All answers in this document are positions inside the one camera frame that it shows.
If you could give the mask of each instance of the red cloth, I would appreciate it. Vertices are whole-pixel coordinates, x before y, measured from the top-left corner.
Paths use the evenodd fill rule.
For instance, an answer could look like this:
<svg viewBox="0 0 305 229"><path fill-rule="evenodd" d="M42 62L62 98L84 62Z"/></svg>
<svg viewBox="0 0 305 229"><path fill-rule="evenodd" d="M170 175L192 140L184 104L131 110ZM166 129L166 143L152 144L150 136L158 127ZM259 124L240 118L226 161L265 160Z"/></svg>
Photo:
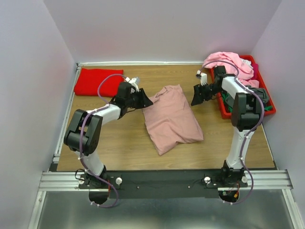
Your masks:
<svg viewBox="0 0 305 229"><path fill-rule="evenodd" d="M76 95L97 96L97 89L101 82L109 75L123 74L123 70L110 69L82 69L81 74L74 87ZM110 77L100 89L101 96L114 97L118 92L123 77L116 75Z"/></svg>

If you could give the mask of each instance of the green cloth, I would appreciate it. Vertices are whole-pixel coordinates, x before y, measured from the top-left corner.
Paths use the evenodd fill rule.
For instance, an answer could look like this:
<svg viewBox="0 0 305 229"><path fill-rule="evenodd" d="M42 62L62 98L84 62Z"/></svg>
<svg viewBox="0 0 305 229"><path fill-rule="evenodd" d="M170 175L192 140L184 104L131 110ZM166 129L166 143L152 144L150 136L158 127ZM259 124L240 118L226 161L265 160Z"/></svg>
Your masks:
<svg viewBox="0 0 305 229"><path fill-rule="evenodd" d="M231 107L231 106L229 106L227 103L226 103L226 98L229 96L229 94L228 93L221 93L221 97L222 97L222 99L223 99L223 102L224 102L224 105L225 105L225 107L228 109L228 111L230 112L230 113L232 113L232 111L233 111L233 108ZM272 110L272 106L266 106L265 108L264 108L264 110L265 111L271 111Z"/></svg>

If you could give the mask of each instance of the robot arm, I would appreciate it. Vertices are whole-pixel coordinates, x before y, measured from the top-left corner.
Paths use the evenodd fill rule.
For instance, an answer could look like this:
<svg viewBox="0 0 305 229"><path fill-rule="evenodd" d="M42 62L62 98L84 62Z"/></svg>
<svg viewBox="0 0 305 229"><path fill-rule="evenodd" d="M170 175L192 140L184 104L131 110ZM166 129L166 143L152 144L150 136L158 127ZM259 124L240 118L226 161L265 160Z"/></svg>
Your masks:
<svg viewBox="0 0 305 229"><path fill-rule="evenodd" d="M117 94L104 107L90 111L76 110L64 136L64 144L80 157L83 121L88 114L96 111L89 116L85 124L87 130L84 131L82 137L82 161L89 171L102 179L106 178L106 167L100 161L96 151L102 126L112 120L122 118L128 108L142 109L153 104L144 90L138 88L138 78L131 80L126 78L126 80L128 82L120 83Z"/></svg>
<svg viewBox="0 0 305 229"><path fill-rule="evenodd" d="M257 98L235 81L234 74L227 74L224 66L216 67L214 75L214 83L207 84L206 74L197 73L197 78L201 78L201 83L194 86L194 97L191 105L208 101L221 92L227 92L234 98L231 116L234 136L230 153L224 162L222 170L226 171L223 173L223 179L231 177L234 180L240 180L244 174L244 166L241 159L244 162L254 132L251 132L246 137L244 143L243 141L246 134L257 125L262 115L262 109Z"/></svg>

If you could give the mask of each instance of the lavender wall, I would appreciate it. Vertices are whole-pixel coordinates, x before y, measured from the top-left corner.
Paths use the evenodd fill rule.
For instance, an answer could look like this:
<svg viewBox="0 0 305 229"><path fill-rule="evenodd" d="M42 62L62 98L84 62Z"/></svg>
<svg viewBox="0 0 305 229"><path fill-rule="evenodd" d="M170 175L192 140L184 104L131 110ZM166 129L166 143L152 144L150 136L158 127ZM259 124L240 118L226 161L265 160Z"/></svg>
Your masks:
<svg viewBox="0 0 305 229"><path fill-rule="evenodd" d="M75 74L42 0L0 3L0 228L25 229Z"/></svg>
<svg viewBox="0 0 305 229"><path fill-rule="evenodd" d="M76 62L248 54L280 0L44 0Z"/></svg>
<svg viewBox="0 0 305 229"><path fill-rule="evenodd" d="M305 219L305 1L283 0L253 50L277 113L264 127L276 164L288 169Z"/></svg>

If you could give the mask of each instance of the wooden table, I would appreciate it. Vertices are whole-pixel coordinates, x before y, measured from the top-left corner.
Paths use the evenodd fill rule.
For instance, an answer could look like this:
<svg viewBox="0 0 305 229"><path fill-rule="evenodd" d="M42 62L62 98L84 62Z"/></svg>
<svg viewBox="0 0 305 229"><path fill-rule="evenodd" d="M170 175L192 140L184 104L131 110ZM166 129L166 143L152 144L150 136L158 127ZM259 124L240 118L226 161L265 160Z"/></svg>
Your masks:
<svg viewBox="0 0 305 229"><path fill-rule="evenodd" d="M195 74L200 65L146 65L103 66L86 68L124 69L130 78L140 77L139 87L148 97L166 85L180 84L189 102L193 99L193 86L200 81ZM75 96L70 119L76 109L92 110L104 105L99 97ZM163 156L159 156L147 133L141 110L126 114L122 119L102 127L98 153L108 170L142 169L200 169L221 168L232 142L233 127L229 119L222 119L217 100L192 107L203 130L204 140L192 144L179 144ZM274 162L260 126L248 148L246 165L249 168L273 168ZM77 156L64 145L58 171L75 171L81 168Z"/></svg>

